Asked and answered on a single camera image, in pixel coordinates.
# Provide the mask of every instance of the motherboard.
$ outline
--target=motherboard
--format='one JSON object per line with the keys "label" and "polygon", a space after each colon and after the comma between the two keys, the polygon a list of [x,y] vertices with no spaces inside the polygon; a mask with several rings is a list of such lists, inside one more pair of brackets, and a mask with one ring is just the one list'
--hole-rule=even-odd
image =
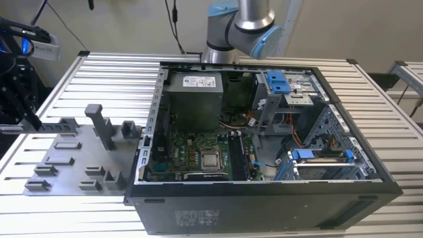
{"label": "motherboard", "polygon": [[167,161],[153,163],[151,181],[232,181],[256,177],[251,134],[172,134],[169,144]]}

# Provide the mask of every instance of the green circuit board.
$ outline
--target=green circuit board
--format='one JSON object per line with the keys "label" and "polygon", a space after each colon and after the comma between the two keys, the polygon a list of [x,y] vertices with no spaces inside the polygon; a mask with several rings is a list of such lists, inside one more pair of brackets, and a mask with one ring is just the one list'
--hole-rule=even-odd
{"label": "green circuit board", "polygon": [[[171,160],[165,164],[155,165],[152,180],[177,181],[185,173],[227,173],[232,180],[232,167],[228,146],[228,134],[196,133],[173,134],[171,137]],[[252,136],[243,136],[243,149],[247,159],[256,158]],[[220,168],[218,170],[201,169],[201,152],[214,150],[219,153]]]}

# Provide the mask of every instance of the metal frame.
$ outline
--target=metal frame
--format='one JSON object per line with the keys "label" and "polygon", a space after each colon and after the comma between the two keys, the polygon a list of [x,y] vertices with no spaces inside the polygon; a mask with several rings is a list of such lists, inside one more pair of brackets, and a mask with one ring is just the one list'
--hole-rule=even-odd
{"label": "metal frame", "polygon": [[[127,119],[133,119],[139,125],[144,125],[143,110],[148,107],[148,101],[140,96],[145,94],[140,87],[155,82],[159,62],[199,62],[199,57],[91,53],[83,57],[81,66],[76,67],[79,61],[80,59],[73,62],[39,110],[44,122],[57,122],[60,116],[79,115],[80,112],[83,113],[83,104],[101,101],[105,113],[112,113],[107,111],[111,108],[116,111],[115,114],[105,116],[112,116],[112,119],[119,121],[124,120],[121,113],[127,113]],[[404,195],[346,231],[296,232],[295,235],[292,232],[272,232],[236,234],[236,236],[395,238],[407,233],[410,238],[422,237],[422,132],[415,130],[411,122],[406,120],[407,116],[387,99],[386,93],[378,89],[367,74],[362,73],[346,60],[270,58],[256,61],[242,57],[240,62],[242,64],[314,66],[320,69],[360,133],[402,186]],[[100,86],[101,89],[96,91],[93,86]],[[109,90],[109,87],[113,88],[112,92],[99,92],[99,90],[103,92]],[[8,206],[0,206],[3,222],[0,234],[36,233],[43,237],[60,236],[57,233],[67,233],[68,237],[145,236],[145,229],[133,208],[120,204],[121,197],[40,197],[36,199],[20,196],[27,177],[33,173],[33,165],[27,163],[41,161],[45,146],[51,145],[53,137],[55,135],[20,135],[0,160],[0,194],[3,195],[0,204],[8,204]],[[16,222],[27,225],[16,227]]]}
{"label": "metal frame", "polygon": [[390,68],[390,73],[396,74],[416,93],[423,96],[423,63],[396,61]]}

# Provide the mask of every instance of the blue cable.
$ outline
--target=blue cable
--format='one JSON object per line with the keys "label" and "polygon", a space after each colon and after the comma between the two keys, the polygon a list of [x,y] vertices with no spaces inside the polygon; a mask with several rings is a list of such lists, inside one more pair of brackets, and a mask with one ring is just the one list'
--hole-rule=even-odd
{"label": "blue cable", "polygon": [[283,171],[284,171],[284,165],[282,166],[282,168],[280,168],[280,170],[279,170],[279,173],[278,173],[278,175],[276,175],[276,181],[280,179],[280,176],[282,176],[282,174],[283,174]]}

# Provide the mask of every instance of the robotic arm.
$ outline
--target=robotic arm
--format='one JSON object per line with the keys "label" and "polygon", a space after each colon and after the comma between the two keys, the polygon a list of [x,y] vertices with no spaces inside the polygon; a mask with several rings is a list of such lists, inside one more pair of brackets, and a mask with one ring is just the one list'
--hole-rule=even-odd
{"label": "robotic arm", "polygon": [[236,50],[263,60],[276,50],[282,28],[268,0],[227,0],[209,5],[204,63],[238,63]]}

